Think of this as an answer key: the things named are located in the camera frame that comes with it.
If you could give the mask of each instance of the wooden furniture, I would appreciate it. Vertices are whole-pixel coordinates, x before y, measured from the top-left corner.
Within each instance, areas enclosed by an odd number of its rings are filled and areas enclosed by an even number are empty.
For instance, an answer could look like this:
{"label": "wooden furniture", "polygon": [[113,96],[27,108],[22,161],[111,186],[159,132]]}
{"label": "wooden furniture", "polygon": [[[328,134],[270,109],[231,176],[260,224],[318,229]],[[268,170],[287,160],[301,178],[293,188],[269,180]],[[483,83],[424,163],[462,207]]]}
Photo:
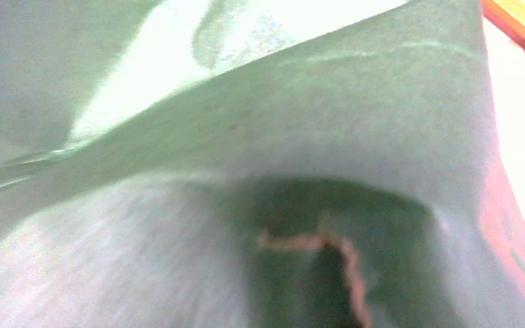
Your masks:
{"label": "wooden furniture", "polygon": [[484,17],[525,50],[525,3],[522,0],[482,0]]}

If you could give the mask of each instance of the wooden frame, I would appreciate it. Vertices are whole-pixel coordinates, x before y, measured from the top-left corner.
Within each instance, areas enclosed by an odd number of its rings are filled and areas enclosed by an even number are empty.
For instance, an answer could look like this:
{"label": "wooden frame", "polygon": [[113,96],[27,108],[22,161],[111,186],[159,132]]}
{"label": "wooden frame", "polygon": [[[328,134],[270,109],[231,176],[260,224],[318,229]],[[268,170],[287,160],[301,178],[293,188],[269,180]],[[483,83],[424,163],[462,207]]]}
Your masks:
{"label": "wooden frame", "polygon": [[522,0],[482,0],[484,17],[525,50],[525,3]]}

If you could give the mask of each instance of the wooden edge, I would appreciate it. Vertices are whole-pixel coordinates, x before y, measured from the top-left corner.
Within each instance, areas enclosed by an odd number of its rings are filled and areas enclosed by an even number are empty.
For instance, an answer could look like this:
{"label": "wooden edge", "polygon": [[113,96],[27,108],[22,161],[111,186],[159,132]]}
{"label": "wooden edge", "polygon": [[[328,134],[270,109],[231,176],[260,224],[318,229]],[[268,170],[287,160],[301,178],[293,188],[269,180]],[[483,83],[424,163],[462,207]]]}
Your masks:
{"label": "wooden edge", "polygon": [[525,50],[525,3],[522,0],[482,0],[484,16]]}

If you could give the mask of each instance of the torn edge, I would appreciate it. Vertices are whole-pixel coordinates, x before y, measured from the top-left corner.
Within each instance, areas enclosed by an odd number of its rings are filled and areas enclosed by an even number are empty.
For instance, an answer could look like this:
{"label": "torn edge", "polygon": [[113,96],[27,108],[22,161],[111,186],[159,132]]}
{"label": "torn edge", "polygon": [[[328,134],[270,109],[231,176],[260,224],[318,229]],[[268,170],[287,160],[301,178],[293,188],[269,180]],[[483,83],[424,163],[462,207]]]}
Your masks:
{"label": "torn edge", "polygon": [[339,236],[324,223],[320,223],[316,234],[289,237],[270,236],[268,230],[264,229],[258,237],[258,246],[275,251],[318,251],[326,247],[336,248],[344,260],[342,274],[346,282],[345,287],[349,289],[353,317],[363,327],[371,328],[371,317],[364,302],[366,284],[356,269],[359,254],[349,239]]}

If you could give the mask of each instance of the frayed edge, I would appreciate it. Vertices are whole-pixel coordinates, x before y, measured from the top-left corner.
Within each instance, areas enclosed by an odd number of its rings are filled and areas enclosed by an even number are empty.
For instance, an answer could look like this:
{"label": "frayed edge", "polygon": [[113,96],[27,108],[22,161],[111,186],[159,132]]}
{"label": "frayed edge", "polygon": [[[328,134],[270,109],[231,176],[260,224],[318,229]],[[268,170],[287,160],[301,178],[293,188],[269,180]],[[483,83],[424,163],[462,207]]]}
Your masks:
{"label": "frayed edge", "polygon": [[345,279],[346,288],[349,289],[351,297],[350,305],[357,323],[365,328],[371,328],[371,317],[367,309],[365,298],[365,282],[357,272],[358,251],[353,248],[353,243],[335,232],[329,230],[325,224],[321,224],[316,234],[300,234],[289,237],[270,236],[268,230],[263,230],[258,237],[258,245],[264,249],[274,251],[319,251],[326,247],[336,248],[345,263],[342,274]]}

